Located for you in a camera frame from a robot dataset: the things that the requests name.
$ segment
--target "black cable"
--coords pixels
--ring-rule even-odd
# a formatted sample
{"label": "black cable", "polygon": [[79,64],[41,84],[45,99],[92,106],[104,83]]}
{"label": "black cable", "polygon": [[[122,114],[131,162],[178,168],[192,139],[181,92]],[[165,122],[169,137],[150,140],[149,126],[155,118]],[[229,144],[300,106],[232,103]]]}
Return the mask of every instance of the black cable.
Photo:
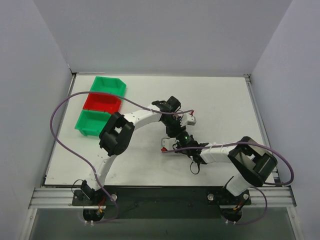
{"label": "black cable", "polygon": [[75,194],[75,192],[73,191],[72,188],[75,186],[75,184],[76,184],[78,181],[82,181],[82,182],[83,182],[82,179],[77,179],[77,180],[74,181],[74,183],[73,183],[72,186],[71,186],[71,192],[72,192],[73,194]]}
{"label": "black cable", "polygon": [[199,163],[197,163],[197,166],[198,166],[198,172],[196,172],[196,173],[194,173],[193,171],[192,171],[192,169],[191,169],[191,166],[192,166],[192,164],[194,163],[194,161],[192,161],[191,162],[191,164],[190,164],[190,172],[193,174],[193,175],[197,175],[199,172],[200,172],[200,164]]}

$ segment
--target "wall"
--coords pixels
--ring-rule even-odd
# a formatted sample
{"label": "wall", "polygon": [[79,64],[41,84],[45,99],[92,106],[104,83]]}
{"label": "wall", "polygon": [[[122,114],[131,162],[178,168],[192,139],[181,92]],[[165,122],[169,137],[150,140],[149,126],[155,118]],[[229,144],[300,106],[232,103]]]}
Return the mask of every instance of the wall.
{"label": "wall", "polygon": [[51,112],[71,81],[32,0],[0,7],[0,239],[18,239],[53,139]]}
{"label": "wall", "polygon": [[73,72],[241,76],[292,0],[34,0]]}
{"label": "wall", "polygon": [[[292,185],[307,240],[320,239],[320,1],[293,0],[252,73],[273,148],[295,170]],[[281,168],[282,179],[289,174]]]}

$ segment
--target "purple cable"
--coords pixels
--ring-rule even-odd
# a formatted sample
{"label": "purple cable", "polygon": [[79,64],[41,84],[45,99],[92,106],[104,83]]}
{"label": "purple cable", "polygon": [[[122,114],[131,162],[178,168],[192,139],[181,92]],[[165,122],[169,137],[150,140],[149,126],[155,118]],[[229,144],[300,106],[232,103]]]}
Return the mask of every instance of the purple cable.
{"label": "purple cable", "polygon": [[266,216],[266,214],[267,214],[268,201],[267,201],[266,195],[264,194],[263,191],[261,191],[259,188],[255,187],[255,186],[251,186],[250,188],[257,190],[257,191],[259,191],[259,192],[262,194],[262,196],[263,196],[263,198],[264,198],[264,202],[265,202],[264,211],[263,211],[263,213],[262,213],[261,216],[258,216],[258,217],[255,218],[255,219],[252,219],[252,220],[246,221],[246,222],[236,222],[235,225],[249,225],[249,224],[253,224],[253,223],[258,222],[259,220],[263,219],[263,218]]}
{"label": "purple cable", "polygon": [[[53,110],[53,113],[51,115],[51,118],[50,118],[50,131],[51,131],[51,134],[52,136],[54,137],[54,139],[57,141],[57,143],[59,143],[63,148],[65,148],[67,151],[69,151],[70,153],[76,155],[78,158],[82,159],[83,161],[85,161],[89,166],[90,168],[93,170],[94,172],[94,177],[95,177],[95,180],[96,182],[98,183],[99,187],[102,189],[102,191],[108,196],[108,198],[114,203],[115,207],[116,207],[116,216],[114,217],[111,217],[109,219],[104,219],[104,220],[101,220],[99,222],[96,222],[96,223],[105,223],[105,222],[109,222],[109,221],[112,221],[112,220],[115,220],[116,218],[118,218],[119,216],[119,212],[120,212],[120,208],[117,204],[117,202],[111,197],[111,195],[107,192],[107,190],[104,189],[104,186],[101,184],[101,182],[99,181],[98,177],[97,177],[97,171],[95,169],[95,167],[87,160],[85,159],[83,156],[81,156],[80,154],[76,153],[75,151],[73,151],[72,149],[70,149],[69,147],[67,147],[65,144],[63,144],[57,134],[55,133],[54,131],[54,128],[53,128],[53,121],[54,121],[54,117],[58,111],[58,109],[66,102],[68,101],[70,98],[72,97],[75,97],[77,95],[81,95],[81,94],[92,94],[92,93],[96,93],[96,94],[105,94],[105,95],[110,95],[110,96],[115,96],[115,97],[118,97],[120,99],[123,99],[141,109],[144,109],[144,110],[148,110],[148,111],[151,111],[153,113],[158,113],[158,114],[167,114],[167,115],[176,115],[177,113],[176,112],[162,112],[162,111],[158,111],[158,110],[153,110],[153,109],[150,109],[150,108],[147,108],[147,107],[144,107],[144,106],[141,106],[123,96],[118,96],[118,95],[115,95],[115,94],[111,94],[111,93],[106,93],[106,92],[101,92],[101,91],[80,91],[80,92],[77,92],[77,93],[74,93],[74,94],[71,94],[70,96],[68,96],[65,100],[63,100],[61,103],[58,104],[58,106]],[[188,111],[181,111],[179,112],[179,114],[185,114],[185,113],[189,113],[189,112],[192,112],[193,110],[188,110]]]}
{"label": "purple cable", "polygon": [[275,183],[271,183],[271,182],[265,182],[264,184],[266,185],[272,185],[272,186],[284,186],[284,185],[289,185],[294,181],[295,178],[295,173],[293,168],[291,167],[290,163],[276,150],[273,150],[270,147],[261,145],[259,143],[255,143],[255,142],[247,142],[247,141],[237,141],[237,142],[232,142],[232,143],[227,143],[227,144],[221,144],[221,145],[213,145],[213,146],[190,146],[190,147],[182,147],[182,148],[177,148],[177,149],[173,149],[173,150],[167,150],[167,151],[163,151],[162,153],[172,153],[172,152],[179,152],[179,151],[183,151],[183,150],[189,150],[189,149],[217,149],[217,148],[224,148],[224,147],[230,147],[230,146],[235,146],[235,145],[251,145],[251,146],[256,146],[265,150],[268,150],[272,153],[274,153],[275,155],[277,155],[289,168],[291,177],[289,181],[286,182],[275,182]]}

